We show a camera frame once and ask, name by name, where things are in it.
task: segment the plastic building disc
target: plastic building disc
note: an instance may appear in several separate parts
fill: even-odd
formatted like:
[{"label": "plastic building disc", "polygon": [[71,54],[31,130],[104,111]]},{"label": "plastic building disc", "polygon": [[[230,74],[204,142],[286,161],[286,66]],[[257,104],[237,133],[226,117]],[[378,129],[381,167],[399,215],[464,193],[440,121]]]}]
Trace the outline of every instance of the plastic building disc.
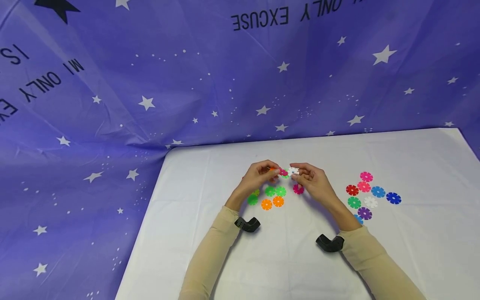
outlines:
[{"label": "plastic building disc", "polygon": [[285,201],[282,197],[277,196],[273,198],[273,205],[275,205],[276,207],[282,207],[284,203]]},{"label": "plastic building disc", "polygon": [[264,199],[261,205],[264,210],[270,210],[272,208],[272,201],[270,201],[270,199]]}]

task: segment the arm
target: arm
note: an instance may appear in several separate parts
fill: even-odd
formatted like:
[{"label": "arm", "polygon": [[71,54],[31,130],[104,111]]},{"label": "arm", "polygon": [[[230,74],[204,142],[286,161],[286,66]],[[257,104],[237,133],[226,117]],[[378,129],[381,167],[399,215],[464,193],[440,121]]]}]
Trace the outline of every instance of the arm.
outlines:
[{"label": "arm", "polygon": [[179,300],[210,299],[227,253],[240,231],[235,221],[243,201],[265,181],[278,175],[279,169],[276,163],[269,160],[250,166],[193,254],[183,279]]},{"label": "arm", "polygon": [[335,194],[325,172],[310,164],[292,178],[333,216],[345,240],[343,255],[363,278],[377,300],[425,300],[420,290],[387,254],[377,239],[363,227]]}]

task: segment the white tablecloth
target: white tablecloth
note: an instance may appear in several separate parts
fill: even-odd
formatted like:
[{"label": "white tablecloth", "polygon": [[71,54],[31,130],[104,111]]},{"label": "white tablecloth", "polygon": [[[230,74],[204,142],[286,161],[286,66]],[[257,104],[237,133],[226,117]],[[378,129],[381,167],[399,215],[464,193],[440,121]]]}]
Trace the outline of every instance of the white tablecloth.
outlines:
[{"label": "white tablecloth", "polygon": [[[428,299],[479,299],[480,163],[457,129],[176,148],[165,159],[116,299],[176,299],[221,206],[248,166],[264,159],[323,168],[345,203],[345,187],[372,173],[372,186],[400,194],[402,203],[378,199],[365,221],[370,232]],[[243,212],[262,225],[240,234],[213,299],[370,299],[342,256],[315,244],[321,233],[335,236],[330,217],[296,195],[291,179],[279,184],[287,188],[283,207],[265,211],[259,202]]]}]

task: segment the purple backdrop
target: purple backdrop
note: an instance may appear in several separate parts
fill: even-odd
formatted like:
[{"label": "purple backdrop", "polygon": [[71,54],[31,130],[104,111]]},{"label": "purple backdrop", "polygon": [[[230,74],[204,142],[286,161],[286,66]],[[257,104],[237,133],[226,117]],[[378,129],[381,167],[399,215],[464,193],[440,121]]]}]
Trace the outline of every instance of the purple backdrop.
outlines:
[{"label": "purple backdrop", "polygon": [[480,155],[475,0],[69,1],[0,1],[0,299],[114,299],[173,147],[449,126]]}]

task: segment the star print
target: star print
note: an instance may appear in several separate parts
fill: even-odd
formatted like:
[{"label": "star print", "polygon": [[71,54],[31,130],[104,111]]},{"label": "star print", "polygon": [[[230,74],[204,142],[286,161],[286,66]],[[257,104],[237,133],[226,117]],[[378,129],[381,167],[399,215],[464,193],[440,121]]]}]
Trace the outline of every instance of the star print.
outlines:
[{"label": "star print", "polygon": [[124,8],[130,10],[130,8],[128,7],[128,1],[130,0],[117,0],[115,7],[123,6]]},{"label": "star print", "polygon": [[70,141],[68,141],[63,135],[62,137],[58,137],[57,140],[60,141],[60,145],[67,145],[68,147],[70,147]]},{"label": "star print", "polygon": [[149,108],[155,107],[155,105],[152,104],[152,101],[153,101],[153,98],[147,99],[144,96],[142,96],[142,101],[138,105],[142,105],[143,107],[145,107],[145,110],[148,110]]},{"label": "star print", "polygon": [[34,5],[53,9],[65,24],[68,24],[67,12],[80,12],[67,0],[36,0]]},{"label": "star print", "polygon": [[95,178],[98,178],[98,177],[101,177],[102,176],[102,173],[103,171],[101,171],[100,173],[92,173],[90,176],[88,176],[87,178],[84,178],[84,180],[90,180],[90,183],[92,183],[92,181],[95,179]]},{"label": "star print", "polygon": [[36,236],[39,236],[40,234],[47,232],[47,226],[41,227],[40,225],[38,225],[38,228],[33,230],[33,232],[36,232]]},{"label": "star print", "polygon": [[283,62],[281,66],[277,67],[277,69],[280,69],[280,72],[279,72],[279,73],[281,73],[282,71],[288,71],[288,70],[287,70],[287,67],[288,67],[289,65],[290,65],[289,63]]},{"label": "star print", "polygon": [[33,269],[33,271],[36,272],[36,276],[38,277],[38,275],[47,272],[47,266],[48,264],[38,263],[38,267],[36,269]]},{"label": "star print", "polygon": [[100,104],[100,101],[102,101],[102,99],[100,99],[98,96],[92,97],[92,99],[93,99],[93,103]]},{"label": "star print", "polygon": [[276,130],[275,131],[283,131],[285,132],[285,128],[287,128],[288,126],[285,126],[285,125],[280,125],[280,126],[275,126],[276,127]]},{"label": "star print", "polygon": [[452,77],[452,79],[447,80],[447,82],[448,82],[448,84],[454,84],[457,79],[458,79],[458,77]]},{"label": "star print", "polygon": [[377,58],[373,65],[376,65],[379,62],[388,63],[388,58],[395,52],[396,50],[390,51],[390,45],[387,45],[382,52],[373,53],[373,56]]},{"label": "star print", "polygon": [[408,90],[403,91],[405,94],[411,94],[413,91],[415,91],[414,88],[409,87]]},{"label": "star print", "polygon": [[256,109],[256,111],[258,112],[257,116],[266,115],[269,110],[271,110],[271,108],[267,108],[264,105],[264,107],[262,107],[261,109]]},{"label": "star print", "polygon": [[342,36],[342,37],[340,38],[340,40],[337,42],[338,45],[340,46],[340,45],[342,45],[342,44],[345,44],[345,39],[346,39],[346,38],[347,38],[346,36]]},{"label": "star print", "polygon": [[128,171],[128,176],[126,179],[131,178],[133,181],[135,181],[135,177],[137,177],[139,174],[137,173],[138,168],[135,170],[129,170]]},{"label": "star print", "polygon": [[351,119],[350,121],[347,121],[347,123],[350,123],[350,126],[352,126],[353,124],[356,124],[356,123],[361,123],[361,119],[363,119],[363,117],[365,116],[357,116],[355,115],[355,117],[353,119]]}]

